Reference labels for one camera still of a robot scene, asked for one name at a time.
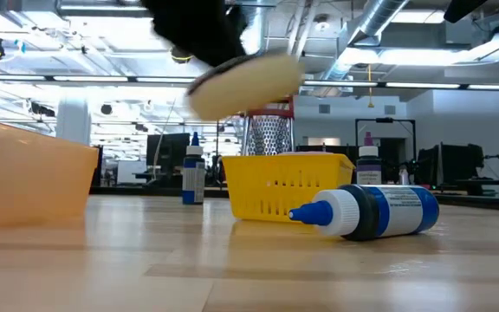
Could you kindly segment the slanted silver ventilation duct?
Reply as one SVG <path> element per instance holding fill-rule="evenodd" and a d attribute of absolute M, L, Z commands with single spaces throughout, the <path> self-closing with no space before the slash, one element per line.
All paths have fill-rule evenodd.
<path fill-rule="evenodd" d="M 351 65 L 342 60 L 346 48 L 378 47 L 382 32 L 410 0 L 367 0 L 360 16 L 345 22 L 337 39 L 339 55 L 322 80 L 343 80 Z"/>

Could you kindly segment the blue dye bottle white cap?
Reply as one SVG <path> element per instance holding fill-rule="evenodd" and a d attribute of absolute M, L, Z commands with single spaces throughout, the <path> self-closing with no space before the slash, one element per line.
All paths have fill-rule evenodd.
<path fill-rule="evenodd" d="M 199 145 L 198 133 L 194 132 L 186 148 L 183 163 L 182 202 L 184 205 L 201 205 L 204 202 L 205 160 L 204 149 Z"/>
<path fill-rule="evenodd" d="M 288 217 L 328 236 L 370 241 L 429 230 L 438 220 L 439 204 L 416 185 L 342 185 L 318 192 Z"/>

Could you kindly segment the wide silver ventilation duct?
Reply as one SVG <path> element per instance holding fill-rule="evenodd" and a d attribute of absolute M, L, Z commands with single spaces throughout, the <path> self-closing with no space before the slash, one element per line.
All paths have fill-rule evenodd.
<path fill-rule="evenodd" d="M 241 35 L 243 47 L 249 54 L 265 49 L 265 33 L 268 28 L 268 13 L 275 7 L 274 0 L 238 0 L 248 26 Z"/>

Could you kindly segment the metal box grater red base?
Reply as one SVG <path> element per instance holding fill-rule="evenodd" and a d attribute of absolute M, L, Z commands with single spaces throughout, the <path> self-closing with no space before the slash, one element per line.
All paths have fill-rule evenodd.
<path fill-rule="evenodd" d="M 277 155 L 295 150 L 292 96 L 244 112 L 242 117 L 242 155 Z"/>

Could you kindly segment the orange translucent plastic bowl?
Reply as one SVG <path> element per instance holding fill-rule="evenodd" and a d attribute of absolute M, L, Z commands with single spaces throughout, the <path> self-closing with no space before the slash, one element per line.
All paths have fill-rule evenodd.
<path fill-rule="evenodd" d="M 0 123 L 0 229 L 84 215 L 98 150 Z"/>

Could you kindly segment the white building column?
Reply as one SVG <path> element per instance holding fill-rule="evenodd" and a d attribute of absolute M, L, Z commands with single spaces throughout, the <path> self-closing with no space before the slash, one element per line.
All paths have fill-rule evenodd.
<path fill-rule="evenodd" d="M 60 99 L 56 115 L 57 138 L 89 146 L 91 125 L 90 108 L 85 98 L 63 96 Z"/>

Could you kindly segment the black computer monitor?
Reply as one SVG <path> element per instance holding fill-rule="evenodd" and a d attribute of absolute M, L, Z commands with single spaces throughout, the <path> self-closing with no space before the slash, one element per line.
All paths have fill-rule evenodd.
<path fill-rule="evenodd" d="M 146 165 L 150 172 L 171 176 L 183 165 L 186 148 L 190 145 L 188 133 L 151 134 L 146 139 Z"/>

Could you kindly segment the yellow plastic basket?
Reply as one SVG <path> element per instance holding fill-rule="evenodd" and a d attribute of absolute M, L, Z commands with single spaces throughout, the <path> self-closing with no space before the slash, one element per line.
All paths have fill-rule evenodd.
<path fill-rule="evenodd" d="M 344 154 L 283 153 L 222 158 L 232 214 L 237 219 L 289 222 L 288 212 L 317 192 L 352 181 Z"/>

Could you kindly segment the black metal gantry frame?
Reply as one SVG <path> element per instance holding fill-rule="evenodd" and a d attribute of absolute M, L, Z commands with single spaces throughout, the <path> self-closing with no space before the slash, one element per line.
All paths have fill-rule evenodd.
<path fill-rule="evenodd" d="M 396 163 L 396 159 L 392 156 L 396 150 L 392 150 L 393 147 L 396 147 L 394 142 L 387 142 L 386 139 L 381 139 L 382 142 L 387 142 L 387 146 L 380 146 L 380 158 L 383 163 L 387 166 L 391 166 L 393 168 L 404 166 L 407 172 L 412 175 L 418 169 L 417 162 L 417 135 L 416 135 L 416 121 L 411 119 L 393 119 L 391 117 L 383 117 L 383 118 L 375 118 L 375 119 L 356 119 L 354 122 L 354 130 L 355 130 L 355 147 L 358 147 L 359 144 L 359 135 L 362 131 L 362 128 L 359 128 L 359 123 L 361 121 L 364 122 L 375 122 L 378 124 L 392 124 L 398 123 L 400 126 L 404 128 L 408 133 L 412 135 L 412 157 L 410 159 L 404 159 L 403 156 L 399 157 L 399 163 Z"/>

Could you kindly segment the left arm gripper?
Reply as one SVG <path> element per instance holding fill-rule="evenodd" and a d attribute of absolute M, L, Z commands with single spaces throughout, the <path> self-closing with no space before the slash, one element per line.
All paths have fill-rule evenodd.
<path fill-rule="evenodd" d="M 226 0 L 140 0 L 153 30 L 183 49 L 212 49 L 205 62 L 217 67 L 247 56 L 241 34 L 248 26 L 243 8 Z"/>

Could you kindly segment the overhead light bar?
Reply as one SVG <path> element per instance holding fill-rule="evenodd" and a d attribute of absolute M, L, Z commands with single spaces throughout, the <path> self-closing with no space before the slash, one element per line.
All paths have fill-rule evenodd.
<path fill-rule="evenodd" d="M 85 82 L 91 85 L 164 85 L 185 86 L 191 84 L 191 77 L 169 76 L 97 76 L 97 75 L 0 75 L 0 81 L 18 81 L 31 83 L 65 83 Z M 323 81 L 304 80 L 303 87 L 311 88 L 402 88 L 402 89 L 443 89 L 466 91 L 497 91 L 499 84 L 458 84 L 458 83 L 428 83 L 428 82 L 402 82 L 402 81 Z"/>

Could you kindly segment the dark workstation equipment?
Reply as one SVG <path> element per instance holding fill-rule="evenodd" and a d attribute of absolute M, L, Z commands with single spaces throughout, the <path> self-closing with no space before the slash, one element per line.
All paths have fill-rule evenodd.
<path fill-rule="evenodd" d="M 474 144 L 465 146 L 441 142 L 418 152 L 414 173 L 416 185 L 464 186 L 465 180 L 478 179 L 478 170 L 483 168 L 483 149 Z"/>

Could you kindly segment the purple-capped dark bottle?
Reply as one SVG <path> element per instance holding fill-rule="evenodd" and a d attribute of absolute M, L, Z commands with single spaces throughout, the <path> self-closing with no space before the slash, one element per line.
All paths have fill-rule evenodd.
<path fill-rule="evenodd" d="M 366 132 L 364 143 L 358 150 L 356 182 L 359 185 L 382 184 L 382 163 L 379 157 L 379 148 L 373 144 L 370 132 Z"/>

